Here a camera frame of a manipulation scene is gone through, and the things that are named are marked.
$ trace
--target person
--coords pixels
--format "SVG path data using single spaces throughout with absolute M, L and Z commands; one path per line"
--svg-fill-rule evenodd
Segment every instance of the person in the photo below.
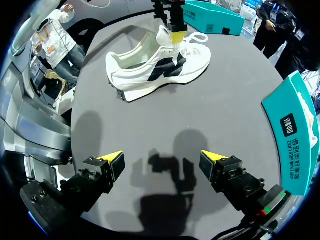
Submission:
M 262 18 L 260 16 L 259 9 L 260 9 L 259 6 L 255 6 L 255 13 L 258 17 L 258 19 L 256 20 L 256 23 L 255 23 L 255 26 L 254 26 L 254 33 L 255 34 L 258 32 L 258 29 L 261 27 L 261 24 L 262 24 Z
M 316 72 L 320 69 L 319 30 L 312 30 L 297 21 L 295 33 L 291 34 L 275 69 L 285 80 L 295 71 Z
M 267 0 L 258 10 L 262 24 L 256 33 L 255 45 L 266 58 L 273 56 L 290 37 L 296 26 L 296 18 L 284 5 L 284 0 Z
M 240 14 L 241 5 L 247 0 L 216 0 L 215 5 L 228 9 L 236 14 Z
M 76 86 L 85 61 L 84 50 L 61 25 L 68 23 L 74 16 L 75 10 L 70 4 L 54 10 L 31 38 L 33 53 L 46 58 L 52 69 L 67 81 L 69 87 Z

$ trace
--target shoelace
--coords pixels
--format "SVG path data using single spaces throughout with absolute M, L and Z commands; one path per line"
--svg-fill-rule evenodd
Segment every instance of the shoelace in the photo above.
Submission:
M 195 40 L 196 42 L 204 44 L 204 43 L 208 42 L 209 37 L 204 33 L 194 32 L 190 36 L 184 37 L 182 43 L 176 44 L 176 47 L 180 48 L 182 53 L 189 56 L 192 54 L 190 52 L 190 46 L 189 46 L 189 43 L 192 40 Z

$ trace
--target white sneaker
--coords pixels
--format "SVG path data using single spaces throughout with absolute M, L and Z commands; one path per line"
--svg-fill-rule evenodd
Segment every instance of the white sneaker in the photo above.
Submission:
M 190 43 L 191 40 L 205 43 L 208 36 L 192 33 L 182 43 L 173 45 L 169 31 L 161 25 L 157 35 L 148 32 L 132 51 L 120 55 L 109 52 L 105 61 L 110 84 L 122 99 L 132 102 L 162 85 L 192 82 L 207 69 L 211 51 L 204 45 Z

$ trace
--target white vest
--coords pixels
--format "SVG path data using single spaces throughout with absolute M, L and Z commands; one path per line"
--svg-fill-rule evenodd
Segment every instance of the white vest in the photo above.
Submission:
M 61 23 L 68 23 L 74 16 L 74 10 L 71 12 L 54 10 L 48 16 L 49 23 L 41 32 L 36 32 L 31 38 L 33 53 L 46 58 L 53 69 L 58 66 L 77 44 L 61 25 Z M 38 53 L 36 48 L 39 44 L 42 45 L 42 50 Z

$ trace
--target teal box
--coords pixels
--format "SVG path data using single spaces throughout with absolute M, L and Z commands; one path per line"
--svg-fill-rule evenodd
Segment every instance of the teal box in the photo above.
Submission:
M 312 130 L 318 142 L 313 148 L 308 122 L 298 93 L 301 93 L 314 116 Z M 281 165 L 281 186 L 294 196 L 304 196 L 316 169 L 320 142 L 316 110 L 300 73 L 296 71 L 289 75 L 262 101 L 262 105 L 277 143 Z
M 245 19 L 223 7 L 204 1 L 186 1 L 184 21 L 204 34 L 240 36 Z

